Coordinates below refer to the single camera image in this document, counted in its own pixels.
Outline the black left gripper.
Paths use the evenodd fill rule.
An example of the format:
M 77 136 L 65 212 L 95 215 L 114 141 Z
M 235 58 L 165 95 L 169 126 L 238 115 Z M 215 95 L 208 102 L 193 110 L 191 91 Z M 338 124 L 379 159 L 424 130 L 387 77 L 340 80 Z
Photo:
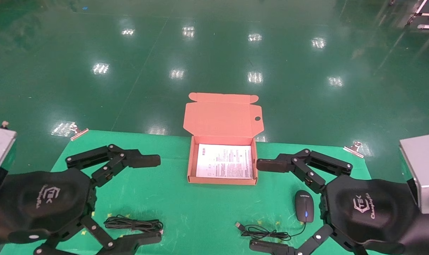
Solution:
M 113 239 L 90 216 L 97 200 L 95 187 L 104 186 L 125 168 L 157 167 L 159 155 L 143 155 L 138 149 L 110 144 L 71 155 L 65 161 L 69 169 L 62 172 L 6 176 L 0 188 L 0 245 L 46 240 L 34 250 L 35 255 L 74 255 L 58 250 L 57 245 L 83 227 L 102 245 L 97 255 L 135 255 L 140 246 L 161 242 L 160 231 Z M 80 171 L 101 163 L 91 179 Z

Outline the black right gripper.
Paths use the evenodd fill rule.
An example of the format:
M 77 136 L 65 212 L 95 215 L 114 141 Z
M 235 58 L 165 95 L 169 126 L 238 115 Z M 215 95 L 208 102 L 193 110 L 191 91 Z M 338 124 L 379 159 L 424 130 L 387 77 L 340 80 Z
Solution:
M 293 173 L 315 194 L 321 194 L 324 223 L 299 247 L 267 242 L 292 239 L 288 233 L 250 226 L 250 250 L 271 255 L 313 255 L 332 239 L 352 255 L 375 251 L 387 255 L 429 255 L 429 214 L 420 212 L 406 184 L 350 177 L 353 165 L 316 151 L 258 159 L 259 171 Z M 330 183 L 314 169 L 338 176 Z

